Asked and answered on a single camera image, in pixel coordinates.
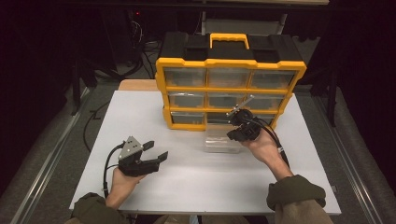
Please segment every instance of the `yellow organizer box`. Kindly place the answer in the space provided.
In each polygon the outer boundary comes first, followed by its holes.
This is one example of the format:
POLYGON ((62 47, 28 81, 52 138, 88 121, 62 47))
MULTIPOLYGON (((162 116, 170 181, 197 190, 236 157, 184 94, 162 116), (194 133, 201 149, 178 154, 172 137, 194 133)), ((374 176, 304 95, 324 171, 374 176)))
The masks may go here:
POLYGON ((156 62, 163 117, 170 129, 204 131, 244 108, 272 127, 306 66, 288 35, 167 33, 156 62))

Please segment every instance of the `green sleeve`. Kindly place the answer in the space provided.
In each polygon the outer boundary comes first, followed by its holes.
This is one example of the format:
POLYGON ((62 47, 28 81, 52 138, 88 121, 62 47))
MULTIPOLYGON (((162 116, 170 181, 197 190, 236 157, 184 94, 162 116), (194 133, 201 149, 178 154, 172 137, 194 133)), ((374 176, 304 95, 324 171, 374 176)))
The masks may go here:
POLYGON ((267 204, 275 211, 277 203, 288 204, 315 199, 317 203, 324 207, 326 192, 323 188, 311 184, 300 175, 286 177, 270 184, 268 189, 267 204))
POLYGON ((95 193, 88 193, 75 203, 72 217, 84 224, 128 223, 123 214, 107 207, 105 199, 95 193))

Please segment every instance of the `jacket sleeve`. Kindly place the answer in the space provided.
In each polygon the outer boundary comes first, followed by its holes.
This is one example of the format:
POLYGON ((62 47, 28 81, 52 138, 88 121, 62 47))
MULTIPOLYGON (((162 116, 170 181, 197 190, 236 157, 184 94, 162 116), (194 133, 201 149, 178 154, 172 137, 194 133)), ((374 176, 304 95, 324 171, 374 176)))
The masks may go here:
POLYGON ((66 223, 124 224, 128 222, 125 215, 107 207, 103 197, 95 193, 88 193, 75 203, 72 218, 66 223))
POLYGON ((300 175, 270 184, 267 204, 276 211, 276 224, 332 223, 322 207, 326 192, 300 175))

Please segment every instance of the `white tabletop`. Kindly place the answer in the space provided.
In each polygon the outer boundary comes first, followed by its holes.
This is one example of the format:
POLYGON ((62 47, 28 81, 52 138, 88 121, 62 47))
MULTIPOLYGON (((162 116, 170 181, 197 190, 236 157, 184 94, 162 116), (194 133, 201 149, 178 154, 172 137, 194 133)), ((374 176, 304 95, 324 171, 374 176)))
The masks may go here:
MULTIPOLYGON (((140 214, 273 213, 266 205, 268 184, 276 180, 270 170, 246 149, 238 154, 204 152, 205 132, 169 130, 163 120, 159 91, 115 91, 91 156, 79 181, 70 209, 87 192, 101 191, 109 151, 134 136, 140 143, 154 140, 142 159, 156 159, 169 151, 160 171, 145 177, 120 210, 140 214)), ((291 170, 323 187, 331 215, 341 214, 315 146, 293 96, 276 127, 291 170)), ((117 164, 120 150, 111 164, 117 164)), ((107 173, 111 186, 112 170, 107 173)))

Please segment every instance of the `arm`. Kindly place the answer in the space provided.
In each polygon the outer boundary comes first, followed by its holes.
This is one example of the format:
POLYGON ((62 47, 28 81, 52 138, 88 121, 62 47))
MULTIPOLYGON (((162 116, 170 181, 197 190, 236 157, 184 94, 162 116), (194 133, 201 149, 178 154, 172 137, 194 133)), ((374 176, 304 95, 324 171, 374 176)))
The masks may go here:
POLYGON ((128 223, 117 211, 129 197, 136 185, 145 176, 127 176, 119 168, 113 171, 111 191, 104 199, 95 193, 88 193, 75 203, 72 219, 66 223, 128 223))
POLYGON ((300 175, 294 175, 282 160, 276 144, 263 129, 254 141, 241 143, 254 157, 265 163, 276 178, 267 197, 268 206, 276 211, 277 224, 332 223, 324 212, 325 192, 300 175))

